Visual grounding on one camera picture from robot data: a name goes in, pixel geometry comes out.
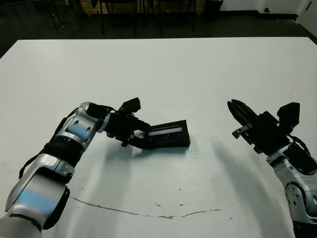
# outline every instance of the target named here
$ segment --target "white table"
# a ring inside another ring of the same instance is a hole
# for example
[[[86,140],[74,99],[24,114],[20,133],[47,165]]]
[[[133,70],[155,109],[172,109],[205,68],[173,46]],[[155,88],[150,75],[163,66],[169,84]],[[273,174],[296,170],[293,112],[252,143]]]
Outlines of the white table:
[[[0,215],[71,110],[139,97],[136,116],[150,124],[187,120],[189,149],[142,152],[97,134],[43,237],[292,237],[283,187],[265,155],[231,135],[240,125],[226,102],[274,116],[301,103],[293,134],[317,156],[316,65],[308,38],[18,41],[0,59]]]

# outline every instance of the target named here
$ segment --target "black cable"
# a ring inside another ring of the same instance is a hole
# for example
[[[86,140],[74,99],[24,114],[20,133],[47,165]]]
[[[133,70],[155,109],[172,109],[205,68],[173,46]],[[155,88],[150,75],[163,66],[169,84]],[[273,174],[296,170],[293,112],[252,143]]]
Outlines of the black cable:
[[[298,138],[296,136],[293,136],[293,135],[290,135],[290,134],[288,136],[291,137],[294,142],[298,142],[303,147],[303,149],[306,151],[307,154],[311,155],[311,153],[309,152],[307,146],[305,145],[305,143],[300,138]]]
[[[50,139],[50,142],[55,138],[55,136],[57,135],[57,133],[61,130],[61,128],[63,127],[63,125],[65,124],[65,122],[67,121],[68,118],[70,118],[74,113],[76,113],[78,110],[78,108],[75,108],[67,117],[63,118],[63,120],[61,120],[61,122],[59,123],[59,125],[57,126],[53,136]],[[43,152],[43,150],[41,150],[36,156],[33,156],[31,159],[29,159],[24,166],[20,169],[19,172],[19,179],[22,178],[23,174],[24,174],[24,170],[25,168],[30,165],[33,161],[35,161],[35,159]]]

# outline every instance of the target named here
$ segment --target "white wall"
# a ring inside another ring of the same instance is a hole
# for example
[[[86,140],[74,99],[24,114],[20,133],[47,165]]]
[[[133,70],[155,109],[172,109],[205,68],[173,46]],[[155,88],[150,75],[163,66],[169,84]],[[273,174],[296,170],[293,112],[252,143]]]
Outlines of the white wall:
[[[297,14],[303,11],[310,0],[223,0],[222,11],[258,10],[264,13],[266,7],[270,13]]]
[[[257,10],[259,0],[223,0],[222,11]]]
[[[257,10],[264,13],[264,9],[268,8],[270,13],[298,14],[305,2],[308,0],[259,0]]]

